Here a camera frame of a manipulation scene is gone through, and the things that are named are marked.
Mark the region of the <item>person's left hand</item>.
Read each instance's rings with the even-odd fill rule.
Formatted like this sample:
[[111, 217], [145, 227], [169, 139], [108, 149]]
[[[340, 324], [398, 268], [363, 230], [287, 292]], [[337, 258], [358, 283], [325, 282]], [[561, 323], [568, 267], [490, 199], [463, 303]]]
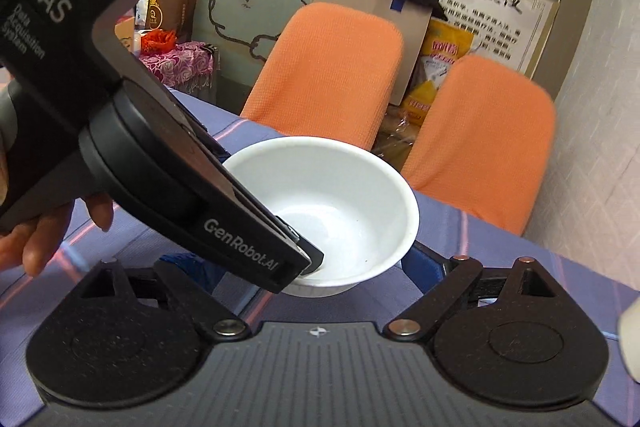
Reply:
[[[107, 232], [113, 223], [114, 208], [110, 196], [101, 193], [84, 199], [94, 225]], [[39, 275], [60, 248], [70, 226], [74, 202], [43, 213], [17, 225], [1, 236], [1, 271], [21, 267], [30, 277]]]

